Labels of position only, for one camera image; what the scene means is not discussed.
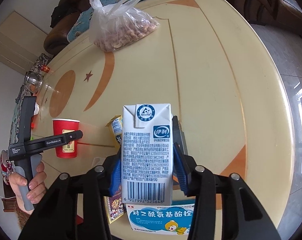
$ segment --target silver bolt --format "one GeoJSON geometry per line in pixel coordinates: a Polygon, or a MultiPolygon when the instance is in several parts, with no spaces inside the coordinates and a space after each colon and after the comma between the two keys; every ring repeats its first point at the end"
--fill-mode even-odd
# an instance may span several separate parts
{"type": "Polygon", "coordinates": [[[198,165],[195,167],[195,170],[198,172],[204,172],[205,168],[202,165],[198,165]]]}
{"type": "Polygon", "coordinates": [[[231,174],[231,178],[234,179],[234,180],[239,180],[240,179],[240,175],[237,174],[237,173],[232,173],[231,174]]]}
{"type": "Polygon", "coordinates": [[[67,174],[67,173],[62,173],[60,176],[59,176],[59,178],[61,179],[61,180],[65,180],[65,179],[67,179],[69,177],[69,175],[67,174]]]}
{"type": "Polygon", "coordinates": [[[95,170],[96,172],[102,172],[102,171],[104,171],[104,167],[101,166],[101,165],[99,165],[99,166],[96,166],[96,167],[94,168],[94,170],[95,170]]]}

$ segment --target paper cup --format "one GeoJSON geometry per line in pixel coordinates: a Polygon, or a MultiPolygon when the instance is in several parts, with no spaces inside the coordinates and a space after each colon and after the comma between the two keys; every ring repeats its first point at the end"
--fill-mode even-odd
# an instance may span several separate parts
{"type": "MultiPolygon", "coordinates": [[[[73,132],[78,130],[78,124],[80,121],[72,119],[52,119],[53,121],[53,134],[59,135],[62,133],[73,132]]],[[[55,148],[57,157],[60,158],[75,158],[77,156],[77,140],[69,142],[67,145],[63,145],[55,148]]]]}

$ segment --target star pattern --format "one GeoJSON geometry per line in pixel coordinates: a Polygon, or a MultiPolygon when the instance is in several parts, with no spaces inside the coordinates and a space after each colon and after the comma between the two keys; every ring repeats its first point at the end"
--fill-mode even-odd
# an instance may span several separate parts
{"type": "Polygon", "coordinates": [[[83,81],[88,81],[89,82],[89,78],[91,77],[91,76],[93,76],[93,74],[91,74],[91,72],[92,72],[92,70],[89,72],[89,74],[86,74],[86,78],[85,78],[85,80],[83,80],[83,81]]]}

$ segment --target transparent plastic bag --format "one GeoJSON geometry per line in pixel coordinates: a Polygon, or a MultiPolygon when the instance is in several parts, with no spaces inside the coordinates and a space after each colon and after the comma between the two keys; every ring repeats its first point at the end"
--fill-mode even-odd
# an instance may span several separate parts
{"type": "Polygon", "coordinates": [[[145,37],[159,27],[146,12],[134,8],[140,0],[121,0],[103,6],[100,0],[90,0],[94,9],[89,40],[105,52],[118,50],[145,37]]]}

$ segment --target gray handle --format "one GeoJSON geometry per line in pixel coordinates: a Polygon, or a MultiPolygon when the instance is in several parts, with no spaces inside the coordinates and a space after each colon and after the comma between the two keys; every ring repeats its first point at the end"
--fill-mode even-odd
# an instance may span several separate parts
{"type": "Polygon", "coordinates": [[[36,167],[40,164],[42,160],[41,154],[32,155],[29,158],[15,161],[15,171],[21,176],[27,179],[26,186],[19,186],[22,200],[24,202],[24,208],[27,211],[33,210],[36,204],[32,204],[30,200],[26,197],[27,193],[30,191],[29,183],[37,174],[36,167]]]}

